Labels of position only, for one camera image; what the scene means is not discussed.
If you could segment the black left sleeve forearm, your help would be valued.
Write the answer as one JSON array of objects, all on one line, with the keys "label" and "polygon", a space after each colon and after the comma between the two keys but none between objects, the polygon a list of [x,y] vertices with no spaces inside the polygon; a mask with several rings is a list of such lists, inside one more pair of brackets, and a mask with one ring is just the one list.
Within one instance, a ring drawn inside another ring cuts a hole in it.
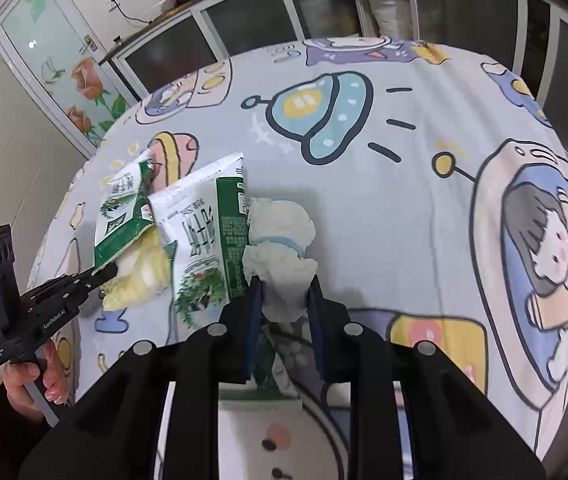
[{"label": "black left sleeve forearm", "polygon": [[0,479],[17,479],[22,463],[50,432],[44,418],[34,422],[11,406],[0,387]]}]

